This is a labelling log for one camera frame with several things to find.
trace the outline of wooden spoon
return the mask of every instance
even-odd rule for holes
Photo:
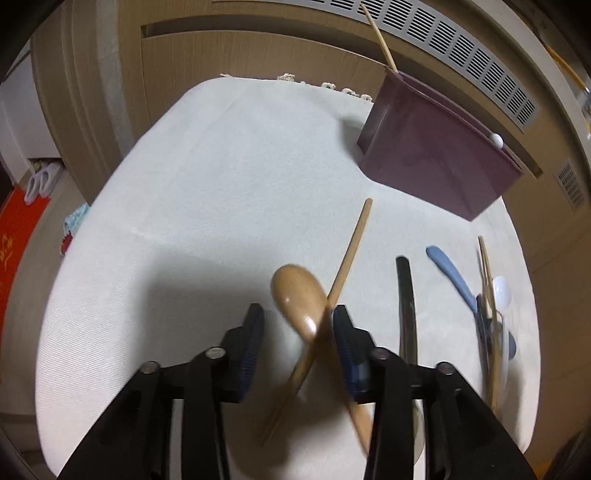
[[[327,303],[326,294],[316,277],[304,267],[284,265],[273,275],[271,291],[275,304],[287,322],[306,343],[311,343],[318,332]],[[323,343],[326,348],[319,350],[319,353],[330,364],[335,377],[341,379],[339,385],[343,400],[363,451],[367,455],[373,423],[371,416],[363,405],[349,397],[345,389],[334,340],[327,335]]]
[[[271,293],[287,322],[310,343],[326,308],[326,293],[316,277],[299,265],[283,265],[271,279]]]

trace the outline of white slipper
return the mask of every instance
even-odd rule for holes
[[[60,178],[61,172],[64,170],[64,165],[60,161],[50,163],[47,167],[39,172],[41,176],[41,184],[39,185],[39,195],[43,198],[49,197],[49,194],[56,186]]]
[[[39,188],[41,186],[41,172],[35,173],[27,183],[27,191],[25,192],[25,205],[32,204],[37,195],[39,194]]]

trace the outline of wall vent grille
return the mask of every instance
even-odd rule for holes
[[[265,0],[367,22],[360,0]],[[525,131],[539,110],[534,98],[474,36],[419,0],[365,0],[378,27],[430,53],[472,82]]]
[[[579,178],[570,160],[555,176],[570,206],[573,210],[577,210],[584,204],[584,197]]]

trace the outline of plastic bin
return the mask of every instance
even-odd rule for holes
[[[438,91],[386,68],[359,139],[370,179],[474,220],[523,175],[491,131]]]

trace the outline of table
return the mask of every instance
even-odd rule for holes
[[[187,92],[111,177],[56,278],[38,352],[36,408],[54,473],[146,360],[186,362],[266,311],[254,384],[224,406],[234,478],[363,476],[365,458],[322,366],[273,441],[253,441],[302,342],[276,310],[273,272],[304,265],[328,291],[366,197],[374,206],[340,302],[377,345],[399,344],[395,257],[413,273],[421,365],[456,365],[479,391],[474,319],[425,247],[438,245],[474,292],[477,236],[509,281],[511,361],[504,423],[522,450],[535,423],[540,346],[534,296],[502,200],[473,222],[367,179],[356,140],[372,104],[293,82],[220,78]],[[424,456],[415,467],[424,471]]]

